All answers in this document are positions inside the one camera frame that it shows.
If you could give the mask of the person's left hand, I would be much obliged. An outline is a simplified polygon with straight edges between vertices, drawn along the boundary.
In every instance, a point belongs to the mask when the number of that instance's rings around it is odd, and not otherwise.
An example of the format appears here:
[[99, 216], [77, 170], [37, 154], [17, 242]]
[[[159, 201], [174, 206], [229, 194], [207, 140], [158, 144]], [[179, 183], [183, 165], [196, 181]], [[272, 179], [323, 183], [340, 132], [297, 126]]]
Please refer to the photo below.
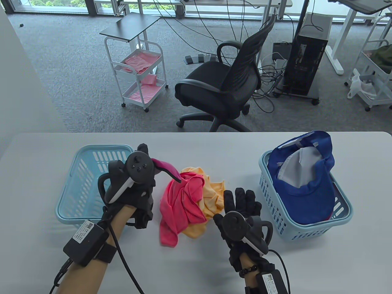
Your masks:
[[99, 176], [98, 192], [104, 202], [103, 215], [98, 225], [108, 228], [109, 221], [126, 205], [136, 210], [132, 214], [134, 223], [128, 223], [137, 229], [147, 227], [153, 218], [152, 191], [155, 186], [154, 164], [148, 154], [148, 147], [141, 143], [125, 162], [109, 161], [107, 173]]

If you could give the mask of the person's right hand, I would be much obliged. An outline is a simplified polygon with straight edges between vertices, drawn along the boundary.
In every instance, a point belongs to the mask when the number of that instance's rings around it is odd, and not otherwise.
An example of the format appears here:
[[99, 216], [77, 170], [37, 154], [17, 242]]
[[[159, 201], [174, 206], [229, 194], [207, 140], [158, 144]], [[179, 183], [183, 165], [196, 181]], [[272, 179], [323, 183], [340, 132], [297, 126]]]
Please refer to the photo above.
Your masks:
[[273, 225], [260, 218], [262, 205], [252, 190], [236, 188], [233, 194], [224, 191], [225, 215], [215, 214], [213, 220], [230, 249], [229, 261], [239, 276], [268, 272], [275, 267], [263, 258], [269, 252]]

